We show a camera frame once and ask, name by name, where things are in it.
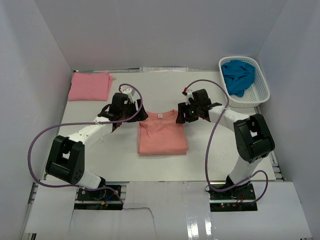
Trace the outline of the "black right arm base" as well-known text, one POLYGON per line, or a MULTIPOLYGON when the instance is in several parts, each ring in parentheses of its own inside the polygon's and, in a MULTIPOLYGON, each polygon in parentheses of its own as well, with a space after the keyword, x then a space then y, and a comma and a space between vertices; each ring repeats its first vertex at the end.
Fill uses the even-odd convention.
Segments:
POLYGON ((244 187, 231 189, 224 192, 217 192, 205 189, 209 193, 210 211, 214 212, 256 212, 256 194, 252 183, 244 187))

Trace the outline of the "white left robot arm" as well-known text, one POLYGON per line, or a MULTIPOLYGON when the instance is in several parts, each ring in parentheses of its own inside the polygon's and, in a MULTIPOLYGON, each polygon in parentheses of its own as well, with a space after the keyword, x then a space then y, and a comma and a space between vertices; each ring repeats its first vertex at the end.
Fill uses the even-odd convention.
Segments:
POLYGON ((148 118, 140 99, 134 100, 131 87, 113 95, 110 104, 90 124, 81 130, 54 138, 45 171, 59 180, 87 189, 105 186, 106 180, 85 169, 85 150, 104 136, 111 134, 123 122, 140 122, 148 118))

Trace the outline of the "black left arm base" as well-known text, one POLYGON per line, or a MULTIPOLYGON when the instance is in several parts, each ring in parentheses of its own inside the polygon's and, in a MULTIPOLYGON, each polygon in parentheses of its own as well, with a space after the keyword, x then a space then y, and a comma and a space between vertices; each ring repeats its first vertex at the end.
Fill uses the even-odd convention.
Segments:
POLYGON ((97 191, 80 189, 76 195, 74 209, 91 211, 120 211, 123 209, 123 204, 111 189, 97 191))

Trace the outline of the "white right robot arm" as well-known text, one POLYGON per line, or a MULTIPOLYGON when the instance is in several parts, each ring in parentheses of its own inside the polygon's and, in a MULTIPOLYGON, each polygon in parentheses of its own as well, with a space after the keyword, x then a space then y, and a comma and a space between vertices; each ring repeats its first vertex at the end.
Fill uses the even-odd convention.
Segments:
POLYGON ((205 89, 192 91, 185 88, 182 93, 185 101, 178 104, 176 123, 203 119, 214 123, 214 129, 221 125, 234 132, 238 160, 223 186, 217 188, 208 184, 207 190, 222 193, 247 185, 257 174, 258 164, 275 149, 265 118, 259 113, 242 114, 218 102, 212 103, 205 89))

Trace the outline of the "salmon orange t shirt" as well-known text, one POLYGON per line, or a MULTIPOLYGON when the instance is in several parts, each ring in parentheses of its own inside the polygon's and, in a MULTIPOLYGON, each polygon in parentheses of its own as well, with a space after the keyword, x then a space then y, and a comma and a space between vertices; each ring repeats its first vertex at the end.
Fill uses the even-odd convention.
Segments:
POLYGON ((186 155, 189 149, 184 126, 176 123, 178 111, 147 112, 148 118, 139 123, 138 147, 140 156, 186 155))

